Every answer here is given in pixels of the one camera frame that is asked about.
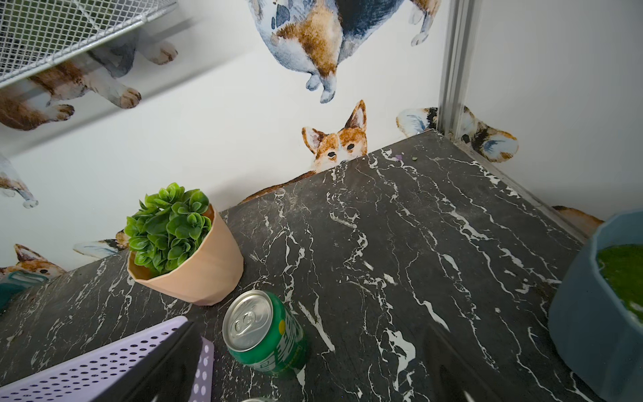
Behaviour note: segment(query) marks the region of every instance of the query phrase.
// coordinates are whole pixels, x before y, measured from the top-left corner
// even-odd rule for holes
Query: can lid
[[[235,352],[248,351],[264,339],[272,320],[273,304],[266,292],[247,291],[232,302],[223,318],[223,340]]]

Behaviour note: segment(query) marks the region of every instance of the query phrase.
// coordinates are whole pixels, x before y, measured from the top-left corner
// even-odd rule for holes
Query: peach plant pot
[[[204,214],[212,229],[199,249],[177,269],[152,278],[150,270],[134,263],[129,254],[127,271],[141,285],[198,306],[212,306],[237,287],[243,274],[243,256],[230,229],[212,208]]]

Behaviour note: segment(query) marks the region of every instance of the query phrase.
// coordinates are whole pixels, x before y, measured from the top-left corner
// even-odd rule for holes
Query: metal corner post
[[[438,131],[456,132],[464,105],[476,23],[482,0],[451,0],[440,83]]]

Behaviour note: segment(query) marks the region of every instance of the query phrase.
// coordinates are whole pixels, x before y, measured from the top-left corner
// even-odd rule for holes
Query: corgi illustration
[[[14,266],[0,268],[0,279],[16,271],[44,275],[49,279],[59,277],[66,272],[56,264],[49,262],[42,255],[21,244],[15,244],[14,250],[18,256],[18,263]]]
[[[138,105],[141,94],[116,78],[132,68],[138,50],[155,64],[176,58],[173,45],[154,42],[142,30],[131,31],[102,46],[82,53],[32,77],[0,88],[0,123],[29,131],[49,122],[71,118],[71,105],[56,104],[94,91],[123,109]]]
[[[397,11],[404,0],[249,0],[255,26],[284,67],[311,75],[306,88],[321,84],[321,103],[335,96],[338,64]],[[422,28],[411,41],[427,38],[441,0],[412,0],[412,24]]]
[[[129,236],[122,230],[115,239],[105,239],[74,244],[74,251],[97,259],[109,257],[129,248]]]
[[[604,221],[598,219],[596,216],[586,214],[576,208],[568,208],[562,205],[552,207],[559,214],[561,214],[567,221],[585,233],[587,237],[591,236]]]
[[[264,188],[247,197],[240,204],[338,166],[341,162],[365,156],[368,153],[368,146],[366,139],[366,105],[364,101],[359,101],[344,128],[338,132],[326,134],[310,127],[304,127],[302,136],[303,143],[315,155],[312,170],[286,183]]]
[[[29,188],[20,180],[18,173],[14,170],[11,162],[0,154],[0,188],[2,194],[6,197],[13,197],[17,192],[23,199],[23,207],[33,208],[38,205],[38,200],[34,198]]]
[[[408,138],[437,126],[438,108],[406,109],[397,115],[397,127]],[[504,162],[518,151],[518,140],[505,131],[489,127],[469,110],[462,108],[457,133],[449,133],[451,140],[463,141],[491,162]]]

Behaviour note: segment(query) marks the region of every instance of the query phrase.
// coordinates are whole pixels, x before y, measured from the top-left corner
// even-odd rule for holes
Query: green moss
[[[643,244],[604,248],[596,260],[614,293],[643,322]]]

